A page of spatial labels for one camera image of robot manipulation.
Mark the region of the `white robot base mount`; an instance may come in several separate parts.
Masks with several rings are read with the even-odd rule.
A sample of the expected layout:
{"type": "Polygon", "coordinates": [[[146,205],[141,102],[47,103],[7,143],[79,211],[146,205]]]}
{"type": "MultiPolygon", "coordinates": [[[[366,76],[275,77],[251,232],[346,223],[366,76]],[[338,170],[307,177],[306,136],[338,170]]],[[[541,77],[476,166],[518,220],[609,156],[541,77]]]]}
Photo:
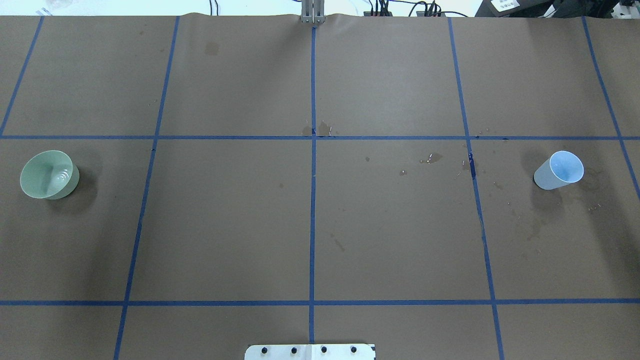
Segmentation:
{"type": "Polygon", "coordinates": [[[375,346],[366,343],[256,344],[245,360],[375,360],[375,346]]]}

